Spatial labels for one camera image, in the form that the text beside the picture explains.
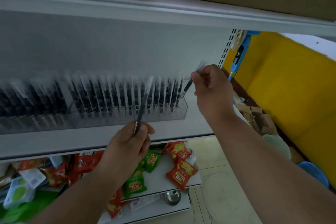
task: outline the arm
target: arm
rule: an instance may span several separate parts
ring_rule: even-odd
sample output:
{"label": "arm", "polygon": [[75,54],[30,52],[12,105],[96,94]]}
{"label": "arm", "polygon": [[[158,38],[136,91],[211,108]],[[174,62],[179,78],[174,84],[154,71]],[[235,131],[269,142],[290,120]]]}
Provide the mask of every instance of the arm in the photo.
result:
{"label": "arm", "polygon": [[336,196],[269,147],[233,110],[233,89],[216,66],[191,75],[200,112],[254,210],[267,223],[332,223]]}
{"label": "arm", "polygon": [[122,128],[110,141],[99,164],[42,213],[34,223],[97,223],[111,196],[131,176],[145,156],[155,130],[142,124],[133,137],[135,122]]}

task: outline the tile floor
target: tile floor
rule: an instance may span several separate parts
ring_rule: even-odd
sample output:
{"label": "tile floor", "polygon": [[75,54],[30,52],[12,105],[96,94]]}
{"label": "tile floor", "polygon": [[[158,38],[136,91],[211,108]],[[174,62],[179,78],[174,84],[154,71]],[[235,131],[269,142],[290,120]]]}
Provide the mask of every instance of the tile floor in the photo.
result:
{"label": "tile floor", "polygon": [[201,187],[191,188],[192,209],[141,224],[261,224],[239,185],[216,137],[188,142],[197,158]]}

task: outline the white back panel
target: white back panel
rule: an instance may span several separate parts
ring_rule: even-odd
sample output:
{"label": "white back panel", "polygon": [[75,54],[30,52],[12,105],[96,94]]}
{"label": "white back panel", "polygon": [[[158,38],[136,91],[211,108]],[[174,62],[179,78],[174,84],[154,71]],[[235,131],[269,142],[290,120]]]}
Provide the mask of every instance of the white back panel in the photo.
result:
{"label": "white back panel", "polygon": [[233,29],[0,11],[0,77],[36,70],[114,70],[188,78],[203,59],[221,67]]}

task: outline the person's left hand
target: person's left hand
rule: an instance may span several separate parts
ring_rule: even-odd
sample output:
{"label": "person's left hand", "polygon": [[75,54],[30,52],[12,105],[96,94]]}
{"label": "person's left hand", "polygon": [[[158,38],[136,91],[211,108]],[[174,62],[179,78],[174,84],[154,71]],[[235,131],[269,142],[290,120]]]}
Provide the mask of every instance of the person's left hand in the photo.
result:
{"label": "person's left hand", "polygon": [[150,125],[141,123],[139,132],[133,137],[134,127],[135,121],[132,121],[115,134],[96,167],[97,171],[103,173],[104,179],[117,188],[132,175],[147,153],[151,145],[148,134],[155,133]]}

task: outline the barcode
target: barcode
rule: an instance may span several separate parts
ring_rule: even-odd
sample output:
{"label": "barcode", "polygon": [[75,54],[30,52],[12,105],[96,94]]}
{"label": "barcode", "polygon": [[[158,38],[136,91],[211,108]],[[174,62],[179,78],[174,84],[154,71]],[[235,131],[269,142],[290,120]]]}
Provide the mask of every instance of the barcode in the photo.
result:
{"label": "barcode", "polygon": [[36,178],[32,179],[30,181],[30,183],[31,183],[32,186],[34,186],[37,183],[37,179]]}

